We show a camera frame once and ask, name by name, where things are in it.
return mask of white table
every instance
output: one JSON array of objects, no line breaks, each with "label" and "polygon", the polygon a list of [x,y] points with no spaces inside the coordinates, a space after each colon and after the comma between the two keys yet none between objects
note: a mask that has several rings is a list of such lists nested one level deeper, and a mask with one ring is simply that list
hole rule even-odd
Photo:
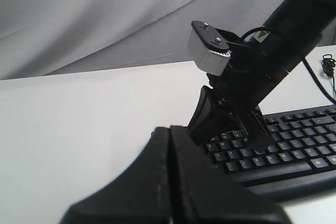
[{"label": "white table", "polygon": [[[336,47],[309,55],[315,71],[326,53]],[[0,81],[0,223],[57,223],[123,172],[156,126],[187,125],[203,84],[193,62]],[[327,104],[300,65],[261,108]],[[294,223],[334,223],[335,204],[329,193],[284,207]]]}]

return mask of white backdrop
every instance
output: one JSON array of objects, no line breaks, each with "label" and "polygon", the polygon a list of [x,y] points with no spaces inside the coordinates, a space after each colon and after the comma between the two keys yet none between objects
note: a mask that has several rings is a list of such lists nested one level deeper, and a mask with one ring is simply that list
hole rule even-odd
[{"label": "white backdrop", "polygon": [[188,60],[192,20],[242,34],[281,1],[0,0],[0,79]]}]

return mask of keyboard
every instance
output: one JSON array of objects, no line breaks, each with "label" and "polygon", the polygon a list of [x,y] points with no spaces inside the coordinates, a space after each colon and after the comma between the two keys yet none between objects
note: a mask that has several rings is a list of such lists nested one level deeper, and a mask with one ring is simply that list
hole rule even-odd
[{"label": "keyboard", "polygon": [[204,144],[216,167],[252,192],[284,201],[336,188],[334,105],[264,116],[274,144],[257,153],[241,130]]}]

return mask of screw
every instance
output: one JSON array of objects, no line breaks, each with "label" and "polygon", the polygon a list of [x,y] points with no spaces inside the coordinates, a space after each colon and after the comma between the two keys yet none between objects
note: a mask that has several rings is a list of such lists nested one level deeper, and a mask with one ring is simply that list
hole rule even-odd
[{"label": "screw", "polygon": [[208,29],[208,27],[209,27],[209,24],[208,23],[203,23],[203,29]]},{"label": "screw", "polygon": [[220,44],[222,43],[221,38],[215,38],[214,43],[215,43],[216,45],[220,45]]}]

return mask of wire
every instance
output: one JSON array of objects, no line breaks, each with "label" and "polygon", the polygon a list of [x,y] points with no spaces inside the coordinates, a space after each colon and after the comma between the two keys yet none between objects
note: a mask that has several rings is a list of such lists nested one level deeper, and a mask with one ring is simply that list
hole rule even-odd
[{"label": "wire", "polygon": [[[257,31],[269,31],[271,33],[274,33],[276,35],[279,35],[280,37],[284,38],[284,39],[290,39],[289,41],[291,42],[292,46],[294,45],[294,42],[293,40],[289,37],[289,36],[286,36],[282,33],[280,33],[279,31],[273,29],[273,28],[269,28],[269,27],[257,27],[257,28],[254,28],[254,29],[251,29],[250,31],[246,32],[242,37],[241,39],[242,40],[245,40],[248,36],[250,36],[251,34],[257,32]],[[301,55],[299,54],[299,57],[301,58],[304,66],[306,67],[308,73],[310,74],[310,76],[312,77],[313,81],[315,82],[315,84],[317,85],[317,87],[319,88],[319,90],[322,92],[322,94],[331,102],[333,103],[335,106],[336,106],[336,100],[331,97],[328,92],[325,90],[325,88],[323,87],[323,85],[321,84],[321,82],[319,81],[319,79],[317,78],[316,74],[314,73],[314,71],[311,69],[310,65],[308,64],[306,58],[304,55]]]},{"label": "wire", "polygon": [[336,97],[336,89],[335,89],[335,76],[334,76],[334,68],[336,67],[336,60],[332,58],[331,54],[323,55],[322,59],[322,69],[325,75],[332,79],[332,90],[333,95]]}]

